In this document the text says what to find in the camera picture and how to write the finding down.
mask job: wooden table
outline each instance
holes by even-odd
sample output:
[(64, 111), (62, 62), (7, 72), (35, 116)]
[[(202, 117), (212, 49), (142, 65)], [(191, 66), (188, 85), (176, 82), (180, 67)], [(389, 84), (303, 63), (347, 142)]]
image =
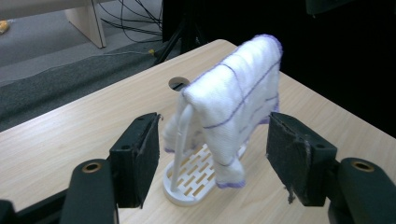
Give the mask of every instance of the wooden table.
[[(235, 46), (217, 40), (126, 78), (75, 102), (0, 133), (0, 198), (17, 211), (68, 187), (73, 169), (108, 151), (137, 117), (175, 112), (172, 77), (195, 77)], [(358, 157), (382, 167), (396, 181), (396, 140), (345, 109), (281, 74), (280, 112), (291, 115), (338, 148), (337, 160)], [(161, 148), (160, 162), (143, 209), (120, 209), (120, 223), (328, 223), (327, 207), (304, 207), (289, 194), (265, 158), (268, 125), (253, 134), (241, 162), (242, 189), (214, 188), (192, 207), (172, 204), (163, 193), (163, 171), (173, 160)]]

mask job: black cable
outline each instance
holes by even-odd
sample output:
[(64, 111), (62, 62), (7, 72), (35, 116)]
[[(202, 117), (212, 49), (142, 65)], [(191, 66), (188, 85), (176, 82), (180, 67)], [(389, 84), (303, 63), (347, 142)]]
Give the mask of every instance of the black cable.
[[(155, 17), (143, 6), (143, 4), (140, 2), (140, 0), (135, 0), (135, 1), (136, 1), (136, 3), (137, 3), (139, 6), (141, 6), (141, 7), (145, 10), (145, 12), (148, 14), (148, 16), (141, 15), (141, 14), (139, 14), (139, 13), (137, 13), (137, 12), (131, 10), (130, 8), (128, 8), (128, 7), (124, 4), (124, 1), (123, 1), (123, 0), (119, 0), (119, 2), (121, 3), (121, 11), (120, 11), (120, 16), (119, 16), (119, 17), (117, 17), (117, 16), (111, 14), (110, 12), (108, 12), (101, 4), (99, 4), (99, 5), (100, 5), (101, 8), (104, 10), (104, 12), (106, 12), (108, 15), (110, 15), (110, 16), (112, 16), (112, 17), (118, 19), (118, 20), (120, 20), (120, 24), (116, 24), (115, 22), (107, 21), (107, 20), (105, 20), (105, 19), (101, 19), (101, 20), (102, 20), (103, 22), (106, 22), (107, 24), (113, 26), (113, 27), (122, 29), (122, 31), (124, 32), (125, 36), (126, 36), (128, 39), (130, 39), (131, 41), (134, 41), (134, 42), (136, 42), (136, 43), (148, 43), (148, 42), (162, 41), (161, 39), (158, 39), (158, 40), (150, 40), (150, 41), (136, 41), (136, 40), (133, 40), (131, 37), (128, 36), (128, 34), (126, 33), (126, 30), (130, 30), (130, 31), (134, 31), (134, 32), (140, 32), (140, 33), (149, 34), (149, 35), (162, 35), (162, 32), (153, 32), (153, 31), (148, 31), (148, 30), (142, 30), (142, 29), (138, 29), (138, 28), (134, 28), (134, 27), (130, 27), (130, 26), (124, 25), (124, 22), (125, 22), (125, 21), (137, 21), (137, 22), (146, 22), (146, 23), (156, 23), (156, 24), (158, 25), (159, 29), (162, 30), (162, 21), (161, 21), (160, 19), (155, 18)], [(151, 21), (125, 20), (125, 19), (123, 18), (123, 10), (124, 10), (124, 8), (129, 9), (129, 10), (130, 10), (131, 12), (133, 12), (134, 14), (139, 15), (139, 16), (141, 16), (141, 17), (143, 17), (143, 18), (151, 19)], [(163, 12), (163, 2), (162, 2), (162, 6), (161, 6), (160, 17), (161, 17), (162, 12)]]

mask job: round hole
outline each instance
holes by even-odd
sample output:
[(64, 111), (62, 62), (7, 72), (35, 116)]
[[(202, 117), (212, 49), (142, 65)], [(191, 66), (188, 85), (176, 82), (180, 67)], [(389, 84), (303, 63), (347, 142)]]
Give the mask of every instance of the round hole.
[(98, 170), (100, 170), (100, 168), (102, 167), (102, 164), (99, 162), (91, 162), (86, 164), (83, 168), (82, 168), (82, 172), (84, 173), (94, 173)]
[(184, 77), (172, 77), (168, 82), (169, 87), (174, 91), (181, 91), (189, 84), (189, 80)]
[(366, 163), (364, 161), (353, 161), (352, 165), (356, 169), (364, 171), (364, 172), (372, 172), (374, 170), (374, 166), (372, 166), (371, 164)]

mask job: gray carpet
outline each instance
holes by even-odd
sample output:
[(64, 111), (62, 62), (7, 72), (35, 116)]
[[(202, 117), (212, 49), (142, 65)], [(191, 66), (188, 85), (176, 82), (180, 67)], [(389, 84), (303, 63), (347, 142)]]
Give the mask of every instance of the gray carpet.
[[(149, 50), (165, 45), (132, 44), (0, 87), (0, 132), (150, 68), (156, 57)], [(179, 44), (167, 59), (178, 54)]]

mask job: wire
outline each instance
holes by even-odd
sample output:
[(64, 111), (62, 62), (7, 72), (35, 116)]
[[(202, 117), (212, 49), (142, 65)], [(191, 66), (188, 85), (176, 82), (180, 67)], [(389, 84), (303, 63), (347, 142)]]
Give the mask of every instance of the wire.
[[(45, 70), (43, 70), (43, 71), (41, 71), (41, 72), (36, 73), (35, 75), (32, 75), (31, 77), (36, 76), (36, 75), (41, 74), (41, 73), (44, 73), (44, 72), (47, 72), (47, 71), (49, 71), (49, 70), (51, 70), (51, 69), (63, 68), (63, 67), (66, 67), (66, 66), (68, 66), (68, 65), (72, 65), (72, 64), (75, 64), (75, 63), (79, 63), (79, 62), (81, 62), (81, 61), (83, 61), (83, 60), (87, 60), (87, 59), (90, 59), (90, 58), (106, 57), (106, 56), (119, 56), (119, 55), (124, 55), (124, 54), (131, 54), (131, 53), (133, 53), (133, 54), (142, 54), (142, 55), (149, 55), (149, 54), (150, 54), (150, 55), (154, 55), (155, 52), (160, 51), (161, 49), (164, 49), (164, 48), (165, 48), (165, 46), (162, 46), (162, 47), (160, 47), (160, 48), (157, 49), (157, 50), (151, 49), (151, 50), (149, 50), (148, 52), (139, 52), (139, 51), (132, 51), (132, 50), (131, 50), (131, 51), (125, 51), (125, 52), (120, 52), (120, 53), (110, 53), (110, 54), (92, 55), (92, 56), (90, 56), (90, 57), (88, 57), (88, 58), (81, 59), (81, 60), (76, 61), (76, 62), (61, 64), (61, 65), (58, 65), (58, 66), (53, 66), (53, 67), (51, 67), (51, 68), (47, 68), (47, 69), (45, 69)], [(5, 83), (13, 83), (13, 82), (16, 82), (16, 81), (24, 80), (24, 79), (26, 79), (26, 78), (28, 78), (28, 77), (22, 77), (22, 78), (7, 80), (7, 81), (1, 81), (1, 82), (0, 82), (0, 85), (3, 85), (3, 84), (5, 84)]]
[[(135, 42), (135, 43), (148, 43), (148, 42), (163, 41), (162, 39), (158, 39), (158, 40), (149, 40), (149, 41), (137, 41), (137, 40), (132, 39), (132, 38), (126, 33), (126, 31), (128, 30), (128, 31), (140, 32), (140, 33), (149, 34), (149, 35), (163, 35), (163, 34), (162, 34), (162, 29), (163, 29), (163, 28), (162, 28), (162, 20), (155, 18), (155, 17), (149, 12), (149, 10), (146, 9), (146, 7), (143, 5), (143, 3), (142, 3), (140, 0), (135, 0), (135, 1), (136, 1), (136, 3), (137, 3), (139, 6), (141, 6), (141, 7), (145, 10), (146, 14), (148, 14), (147, 16), (142, 15), (142, 14), (139, 14), (139, 13), (137, 13), (137, 12), (131, 10), (129, 7), (127, 7), (127, 6), (124, 4), (124, 0), (119, 0), (119, 2), (121, 3), (121, 9), (120, 9), (120, 16), (119, 16), (119, 17), (117, 17), (117, 16), (113, 15), (112, 13), (108, 12), (108, 11), (102, 6), (102, 4), (99, 4), (99, 5), (100, 5), (100, 7), (104, 10), (104, 12), (106, 12), (108, 15), (110, 15), (110, 16), (113, 17), (113, 18), (116, 18), (116, 19), (120, 20), (120, 24), (117, 24), (117, 23), (115, 23), (115, 22), (108, 21), (108, 20), (105, 20), (105, 19), (101, 19), (101, 20), (102, 20), (103, 22), (105, 22), (105, 23), (107, 23), (107, 24), (113, 26), (113, 27), (122, 29), (122, 31), (124, 32), (125, 36), (126, 36), (128, 39), (130, 39), (131, 41)], [(123, 16), (124, 16), (124, 9), (125, 9), (125, 8), (127, 8), (129, 11), (133, 12), (134, 14), (136, 14), (136, 15), (138, 15), (138, 16), (141, 16), (141, 17), (143, 17), (143, 18), (145, 18), (145, 19), (150, 19), (150, 21), (146, 21), (146, 20), (126, 20), (126, 19), (124, 19)], [(160, 16), (159, 16), (159, 18), (161, 17), (162, 14), (163, 14), (163, 1), (162, 1), (162, 4), (161, 4), (161, 11), (160, 11)], [(158, 27), (159, 27), (159, 29), (160, 29), (160, 32), (148, 31), (148, 30), (143, 30), (143, 29), (138, 29), (138, 28), (126, 26), (126, 25), (124, 25), (124, 23), (125, 23), (126, 21), (155, 23), (155, 24), (158, 25)]]

